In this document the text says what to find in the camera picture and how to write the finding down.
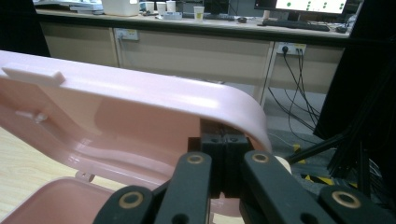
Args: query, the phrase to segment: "power outlet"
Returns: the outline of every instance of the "power outlet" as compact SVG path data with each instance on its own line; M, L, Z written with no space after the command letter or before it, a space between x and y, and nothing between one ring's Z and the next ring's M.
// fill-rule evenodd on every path
M114 32L116 33L116 38L119 39L139 40L137 30L114 28Z
M295 44L295 43L287 43L287 42L280 42L279 47L277 48L277 53L283 54L283 47L288 47L288 52L286 54L290 55L301 55L297 49L303 50L303 55L305 54L306 44Z

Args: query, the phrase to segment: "black cable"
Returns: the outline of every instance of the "black cable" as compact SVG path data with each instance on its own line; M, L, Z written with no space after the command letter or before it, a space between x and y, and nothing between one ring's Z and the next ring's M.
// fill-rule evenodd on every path
M233 11L233 13L235 13L235 16L238 16L238 9L235 11L235 9L233 9L233 6L231 5L231 0L228 2L228 7Z
M303 55L303 50L302 49L297 49L297 54L298 54L298 61L299 61L299 67L300 67L300 76L299 80L301 80L301 85L304 93L304 98L305 98L305 104L306 104L306 109L309 111L309 117L311 118L312 122L314 123L315 126L317 126L317 123L315 122L314 118L312 117L315 115L315 112L313 111L313 106L309 104L308 100L306 99L305 95L305 88L304 88L304 80L303 80L303 65L304 65L304 55Z
M288 92L286 91L286 89L284 89L284 91L285 91L285 94L286 94L286 96L288 97L288 99L292 102L292 100L291 100L291 98L290 98ZM305 113L309 113L308 110L306 110L306 109L300 107L299 105L295 104L295 106L297 106L299 109L303 110Z
M394 208L392 208L389 204L390 198L391 198L390 192L386 188L382 176L378 175L376 172L373 171L373 170L378 170L378 168L375 168L373 165L374 165L373 162L370 162L370 168L371 168L371 170L370 170L370 187L371 187L372 193L380 201L380 203L375 203L375 204L377 204L378 206L381 206L384 209L393 210ZM358 175L358 172L356 171L356 169L352 169L351 171L354 176Z
M303 96L303 98L304 98L304 100L305 100L305 103L306 103L306 106L307 106L308 111L310 111L310 112L308 112L308 113L309 113L309 116L311 117L312 121L314 122L315 127L317 127L317 126L318 126L318 123L319 123L320 112L317 111L317 110L309 103L309 101L308 101L308 99L307 99L307 97L306 97L306 95L305 95L305 87L304 87L304 80L303 80L304 53L303 53L303 50L302 50L302 49L297 49L297 52L298 52L299 56L300 56L300 53L301 53L301 57L302 57L301 62L300 62L300 58L299 58L300 76L301 76L301 81L302 81L301 83L302 83L302 89L303 89L303 94L302 94L302 96ZM327 134L325 134L326 132L325 132L324 130L317 129L317 132L318 132L319 134L321 134L321 135L324 135L324 136L327 135Z
M296 137L298 137L298 138L300 138L301 140L303 140L303 141L305 141L305 142L309 142L309 143L312 143L312 144L315 144L314 142L311 142L311 141L308 141L308 140L306 140L306 139L303 139L302 137L300 137L300 136L298 136L295 132L294 132L294 130L291 128L291 124L290 124L290 115L292 114L291 113L291 110L292 110L292 106L295 104L294 103L294 101L295 101L295 97L296 97L296 95L297 95L297 92L299 91L300 92L300 94L303 96L303 98L305 99L305 101L306 101L306 103L309 105L309 103L307 102L307 99L306 99L306 97L305 97L305 94L304 94L304 92L302 91L302 89L301 89L301 87L300 87L300 81L301 81L301 77L302 77L302 70L303 70L303 65L304 65L304 63L302 63L302 62L300 62L300 57L299 57L299 68L300 68L300 75L299 75L299 79L298 79L298 81L296 80L296 77L295 77L295 75L294 75L294 73L292 72L292 70L291 70L291 67L290 67L290 65L289 65L289 63L288 63L288 60L286 59L286 53L287 53L287 49L283 49L283 58L284 58L284 60L285 60L285 63L286 63L286 65L287 65L287 67L289 68L289 70L290 70L290 72L291 72L291 75L292 75L292 77L293 77L293 79L294 79L294 82L296 83L296 90L295 90L295 93L294 93L294 96L293 96L293 99L291 100L291 105L290 105L290 108L289 108L289 111L287 112L287 114L288 114L288 122L289 122L289 127L290 127L290 131L296 136ZM306 125L306 127L307 128L309 128L309 129L311 129L312 131L314 131L314 128L311 126L311 125L309 125L309 124L307 124L306 122L304 122Z
M288 113L288 109L283 106L275 97L274 93L272 92L271 88L268 88L268 91L271 93L271 95L274 97L274 100L276 101L276 104L283 110L283 112ZM305 125L307 128L309 128L311 131L314 131L314 128L310 126L308 123L306 123L303 119L300 119L298 116L294 115L293 113L290 114L294 119L298 120L301 122L303 125Z

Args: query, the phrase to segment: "keyboard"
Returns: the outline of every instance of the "keyboard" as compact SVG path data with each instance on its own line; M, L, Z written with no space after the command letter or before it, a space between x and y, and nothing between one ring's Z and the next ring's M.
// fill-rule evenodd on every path
M194 19L194 13L191 12L183 12L183 18L186 19ZM219 14L213 15L210 13L204 13L204 20L213 20L213 21L235 21L234 16L229 16L227 14Z
M291 29L313 30L329 32L330 29L326 25L310 24L304 21L263 21L262 26L277 26Z

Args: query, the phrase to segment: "pink plastic box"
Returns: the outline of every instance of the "pink plastic box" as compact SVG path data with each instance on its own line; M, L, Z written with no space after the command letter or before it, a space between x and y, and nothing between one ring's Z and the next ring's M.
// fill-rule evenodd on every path
M200 119L271 151L261 107L223 85L0 51L0 125L76 169L39 189L3 223L92 223L112 190L95 175L155 189L168 180ZM237 213L233 200L211 210Z

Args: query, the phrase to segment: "beige cabinet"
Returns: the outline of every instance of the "beige cabinet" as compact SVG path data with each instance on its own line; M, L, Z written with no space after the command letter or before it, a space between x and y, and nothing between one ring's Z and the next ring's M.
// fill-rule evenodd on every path
M283 55L276 53L277 42L152 31L137 31L138 40L126 40L108 27L41 25L54 58L225 83L262 105L268 87L296 89ZM341 48L308 45L305 90L327 93L342 54ZM287 60L298 78L298 57Z
M41 22L52 58L119 66L111 28Z

